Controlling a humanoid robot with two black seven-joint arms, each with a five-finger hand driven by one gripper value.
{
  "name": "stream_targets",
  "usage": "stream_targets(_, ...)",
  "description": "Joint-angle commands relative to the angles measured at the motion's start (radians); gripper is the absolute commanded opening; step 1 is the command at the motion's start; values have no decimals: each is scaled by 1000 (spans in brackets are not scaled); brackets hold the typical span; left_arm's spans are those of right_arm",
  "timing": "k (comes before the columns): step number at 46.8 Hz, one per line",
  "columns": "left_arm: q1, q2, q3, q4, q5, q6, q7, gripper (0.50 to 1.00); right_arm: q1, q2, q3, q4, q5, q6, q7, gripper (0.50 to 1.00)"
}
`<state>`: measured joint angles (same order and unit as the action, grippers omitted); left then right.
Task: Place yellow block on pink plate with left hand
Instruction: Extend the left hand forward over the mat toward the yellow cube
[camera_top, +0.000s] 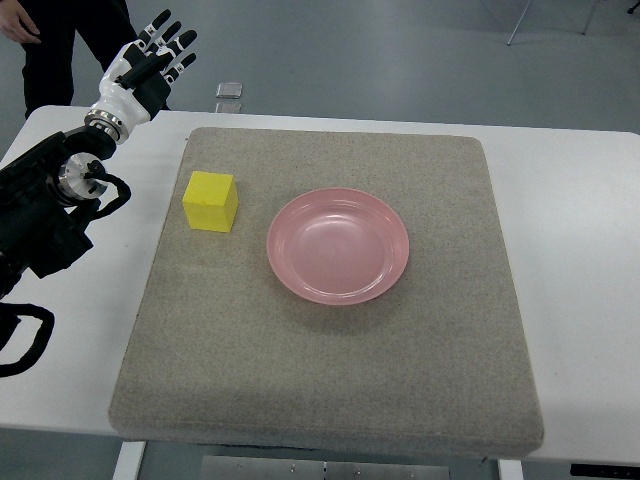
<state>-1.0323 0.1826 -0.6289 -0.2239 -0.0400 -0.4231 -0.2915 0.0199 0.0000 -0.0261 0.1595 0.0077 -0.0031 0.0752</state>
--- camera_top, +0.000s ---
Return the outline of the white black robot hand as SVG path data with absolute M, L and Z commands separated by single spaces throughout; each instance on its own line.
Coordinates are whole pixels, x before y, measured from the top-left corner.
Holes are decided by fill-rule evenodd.
M 121 48 L 99 83 L 99 99 L 85 116 L 86 125 L 105 131 L 118 144 L 166 108 L 173 85 L 196 60 L 187 48 L 197 33 L 184 31 L 170 18 L 170 10 L 162 11 Z

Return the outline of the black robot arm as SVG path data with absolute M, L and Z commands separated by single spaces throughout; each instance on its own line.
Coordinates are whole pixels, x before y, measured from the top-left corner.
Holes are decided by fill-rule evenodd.
M 128 138 L 122 122 L 92 111 L 85 124 L 45 138 L 1 169 L 1 295 L 31 270 L 44 278 L 93 247 L 88 225 L 131 198 L 102 162 Z

